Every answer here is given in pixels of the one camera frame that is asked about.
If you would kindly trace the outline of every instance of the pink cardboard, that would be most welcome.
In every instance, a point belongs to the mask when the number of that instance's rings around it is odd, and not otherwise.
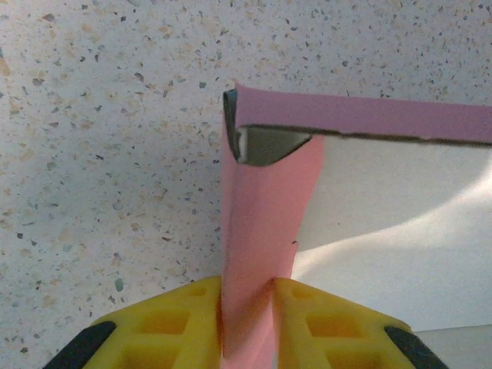
[[[236,86],[236,127],[492,143],[492,107],[291,94]]]
[[[321,172],[323,141],[313,138],[259,168],[238,164],[223,134],[224,369],[271,367],[275,342],[268,285],[272,278],[291,276],[295,238]]]
[[[236,128],[492,143],[492,107],[260,91],[238,85]],[[297,237],[323,160],[315,135],[267,167],[222,148],[224,369],[269,369],[274,354],[270,282],[291,276]]]

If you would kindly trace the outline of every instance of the dark speckle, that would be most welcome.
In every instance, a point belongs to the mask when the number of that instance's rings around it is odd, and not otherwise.
[[[49,13],[43,17],[44,20],[48,22],[54,22],[55,21],[55,16],[52,13]]]
[[[39,87],[43,84],[44,81],[45,81],[44,79],[33,78],[32,84],[36,87]]]
[[[135,77],[141,82],[144,83],[144,76],[141,75],[140,73],[135,73]]]
[[[116,211],[120,211],[121,209],[123,209],[123,204],[119,200],[114,202],[112,206],[113,206],[113,209],[115,209]]]
[[[118,278],[116,281],[115,281],[115,288],[116,288],[116,291],[118,292],[121,292],[123,291],[123,280],[121,278]]]

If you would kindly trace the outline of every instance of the folded paper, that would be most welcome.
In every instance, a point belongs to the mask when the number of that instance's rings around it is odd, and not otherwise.
[[[286,94],[224,94],[223,368],[271,367],[272,278],[289,277],[324,157],[319,134],[492,142],[492,108]]]

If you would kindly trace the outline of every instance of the terrazzo surface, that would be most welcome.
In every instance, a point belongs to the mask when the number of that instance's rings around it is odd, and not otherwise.
[[[0,0],[0,366],[220,272],[221,93],[492,105],[487,1]]]

